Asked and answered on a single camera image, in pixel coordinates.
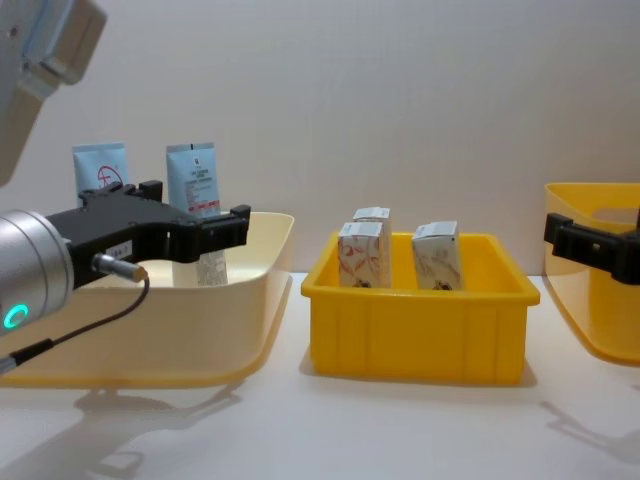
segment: small carton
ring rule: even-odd
[[[380,270],[382,223],[345,223],[338,238],[340,285],[343,287],[388,288]]]
[[[458,222],[434,222],[418,227],[413,236],[413,257],[419,288],[464,288],[458,243]]]
[[[382,207],[361,208],[354,214],[353,221],[382,223],[380,270],[383,283],[391,285],[391,210]]]

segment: white table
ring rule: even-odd
[[[302,278],[232,393],[0,390],[0,479],[640,478],[640,369],[590,356],[539,278],[519,388],[313,376]]]

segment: cable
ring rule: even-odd
[[[142,302],[145,301],[147,295],[149,295],[149,290],[151,287],[151,282],[149,278],[144,279],[144,287],[142,292],[138,296],[135,302],[129,305],[127,308],[122,310],[121,312],[116,313],[115,315],[111,315],[110,317],[103,318],[102,320],[98,320],[96,322],[90,323],[89,325],[85,325],[84,327],[78,328],[62,337],[52,340],[47,338],[46,340],[41,340],[40,342],[29,345],[28,347],[22,348],[20,350],[16,350],[11,352],[6,357],[0,359],[0,375],[4,375],[7,372],[10,372],[14,368],[22,365],[29,360],[33,360],[38,355],[51,350],[53,347],[56,347],[64,342],[67,342],[78,335],[82,335],[83,333],[87,333],[91,330],[95,330],[96,328],[102,327],[103,325],[107,325],[108,323],[115,322],[116,320],[121,319],[122,317],[126,317],[131,312],[136,310]]]

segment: yellow bin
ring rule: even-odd
[[[540,294],[490,235],[461,235],[466,290],[418,290],[410,233],[393,234],[392,289],[339,286],[337,236],[302,284],[317,373],[515,384]]]
[[[640,184],[555,183],[547,185],[547,213],[610,233],[636,228]],[[545,270],[555,299],[583,344],[607,360],[640,365],[640,287],[611,274],[551,254]]]

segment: white wall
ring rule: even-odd
[[[223,206],[297,217],[298,269],[356,207],[457,218],[541,270],[543,185],[640,181],[637,0],[102,0],[86,80],[52,98],[3,209],[72,207],[70,149],[137,180],[214,140]]]

